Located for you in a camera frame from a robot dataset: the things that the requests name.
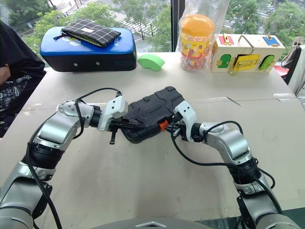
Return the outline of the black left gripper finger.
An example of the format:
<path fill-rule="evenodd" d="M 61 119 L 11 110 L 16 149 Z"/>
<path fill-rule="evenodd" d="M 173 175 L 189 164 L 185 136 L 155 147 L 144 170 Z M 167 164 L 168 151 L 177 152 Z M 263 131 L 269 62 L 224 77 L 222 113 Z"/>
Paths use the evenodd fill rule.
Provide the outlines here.
<path fill-rule="evenodd" d="M 139 131 L 144 129 L 144 126 L 137 126 L 137 125 L 121 125 L 121 130 L 131 130 L 131 131 Z"/>
<path fill-rule="evenodd" d="M 141 126 L 141 123 L 137 120 L 122 119 L 121 126 Z"/>

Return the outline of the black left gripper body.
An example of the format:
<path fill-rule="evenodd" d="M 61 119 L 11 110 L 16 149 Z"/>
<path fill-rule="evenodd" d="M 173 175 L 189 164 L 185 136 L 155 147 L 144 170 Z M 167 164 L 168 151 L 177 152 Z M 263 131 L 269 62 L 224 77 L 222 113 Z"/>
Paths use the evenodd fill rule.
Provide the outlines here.
<path fill-rule="evenodd" d="M 115 144 L 116 133 L 119 129 L 124 129 L 125 123 L 123 118 L 112 119 L 109 124 L 109 131 L 112 133 L 109 144 Z"/>

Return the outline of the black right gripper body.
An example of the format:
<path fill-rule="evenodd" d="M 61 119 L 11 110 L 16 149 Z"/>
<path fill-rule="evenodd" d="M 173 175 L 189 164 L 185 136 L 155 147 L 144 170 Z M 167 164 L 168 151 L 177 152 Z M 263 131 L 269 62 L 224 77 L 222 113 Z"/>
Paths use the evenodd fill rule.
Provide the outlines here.
<path fill-rule="evenodd" d="M 183 131 L 183 133 L 180 135 L 182 137 L 182 140 L 188 141 L 191 135 L 191 116 L 186 115 L 185 113 L 176 113 L 174 115 L 174 123 L 179 124 L 181 130 Z"/>

